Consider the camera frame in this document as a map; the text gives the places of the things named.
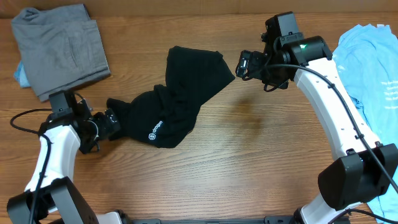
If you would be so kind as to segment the black t-shirt with logo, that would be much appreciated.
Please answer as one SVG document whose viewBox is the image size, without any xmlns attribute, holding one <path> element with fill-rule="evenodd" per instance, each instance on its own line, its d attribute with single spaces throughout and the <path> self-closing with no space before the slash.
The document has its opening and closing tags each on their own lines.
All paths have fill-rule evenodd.
<svg viewBox="0 0 398 224">
<path fill-rule="evenodd" d="M 108 99 L 121 129 L 109 140 L 132 138 L 174 148 L 193 130 L 201 106 L 234 80 L 217 51 L 175 46 L 169 50 L 165 85 L 155 85 L 130 103 Z"/>
</svg>

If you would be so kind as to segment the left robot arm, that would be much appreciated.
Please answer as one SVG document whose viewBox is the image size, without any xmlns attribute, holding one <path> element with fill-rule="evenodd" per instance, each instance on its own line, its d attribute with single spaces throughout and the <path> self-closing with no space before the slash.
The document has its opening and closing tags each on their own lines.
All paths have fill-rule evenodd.
<svg viewBox="0 0 398 224">
<path fill-rule="evenodd" d="M 78 97 L 73 91 L 49 96 L 50 114 L 35 131 L 40 140 L 35 171 L 24 193 L 7 203 L 13 223 L 40 223 L 52 212 L 61 216 L 57 223 L 130 223 L 121 210 L 97 215 L 73 183 L 77 153 L 91 153 L 121 128 L 111 108 L 91 114 L 87 101 Z"/>
</svg>

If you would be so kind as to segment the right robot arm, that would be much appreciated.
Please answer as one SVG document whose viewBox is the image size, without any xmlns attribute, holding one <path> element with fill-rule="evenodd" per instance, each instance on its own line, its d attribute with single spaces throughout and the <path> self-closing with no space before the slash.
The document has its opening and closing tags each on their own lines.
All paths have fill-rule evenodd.
<svg viewBox="0 0 398 224">
<path fill-rule="evenodd" d="M 383 144 L 347 94 L 325 40 L 305 37 L 293 12 L 265 23 L 262 52 L 244 50 L 236 75 L 258 79 L 266 92 L 294 82 L 312 105 L 331 147 L 333 162 L 318 175 L 319 194 L 291 216 L 267 216 L 266 223 L 348 223 L 359 206 L 394 186 L 397 147 Z"/>
</svg>

